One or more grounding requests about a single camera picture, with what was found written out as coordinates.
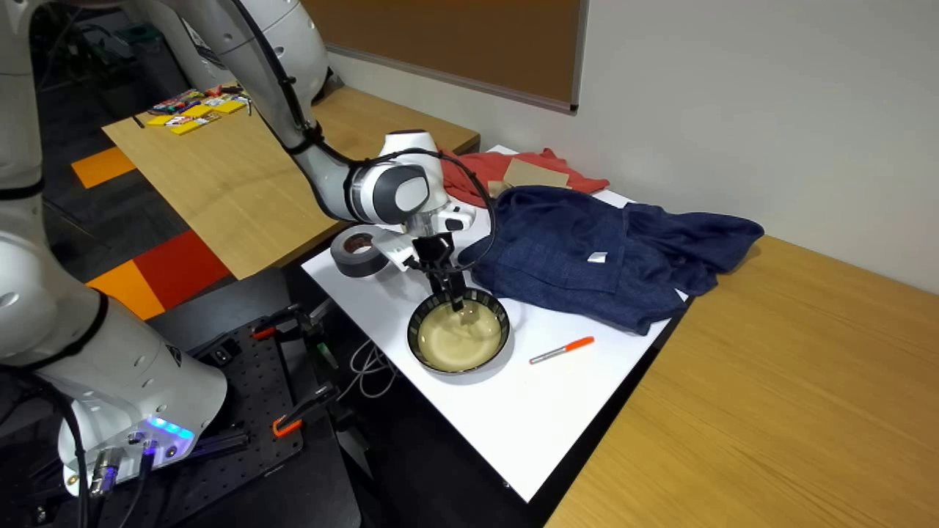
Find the orange marker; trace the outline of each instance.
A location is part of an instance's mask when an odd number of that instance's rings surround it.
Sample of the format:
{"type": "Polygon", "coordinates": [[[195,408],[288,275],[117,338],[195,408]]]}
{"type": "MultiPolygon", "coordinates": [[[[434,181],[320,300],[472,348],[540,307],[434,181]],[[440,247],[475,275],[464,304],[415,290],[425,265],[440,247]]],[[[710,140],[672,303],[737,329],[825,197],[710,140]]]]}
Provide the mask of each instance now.
{"type": "Polygon", "coordinates": [[[572,344],[568,344],[568,345],[558,345],[558,348],[550,348],[550,353],[533,354],[533,357],[528,357],[528,363],[544,363],[544,362],[550,362],[550,357],[558,357],[558,354],[568,354],[568,353],[585,348],[585,345],[591,345],[591,344],[593,344],[593,338],[587,334],[587,338],[572,341],[572,344]]]}

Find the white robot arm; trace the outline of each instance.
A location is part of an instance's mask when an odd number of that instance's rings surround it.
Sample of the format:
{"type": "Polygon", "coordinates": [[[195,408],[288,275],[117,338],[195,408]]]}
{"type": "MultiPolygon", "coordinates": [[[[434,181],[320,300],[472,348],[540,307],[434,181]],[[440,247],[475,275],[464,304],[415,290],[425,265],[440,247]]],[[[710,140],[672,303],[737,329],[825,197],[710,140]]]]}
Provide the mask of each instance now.
{"type": "MultiPolygon", "coordinates": [[[[37,372],[67,400],[87,461],[120,457],[138,476],[138,439],[153,466],[186,461],[226,400],[223,372],[167,348],[117,303],[70,279],[43,225],[43,140],[29,65],[29,17],[48,0],[0,0],[0,367],[37,372]]],[[[390,134],[383,161],[327,146],[310,112],[327,83],[327,49],[296,0],[123,0],[172,40],[198,86],[230,73],[339,221],[398,225],[405,241],[446,234],[440,161],[425,133],[390,134]],[[205,62],[191,40],[213,49],[205,62]]],[[[76,450],[60,433],[66,482],[76,492],[76,450]]]]}

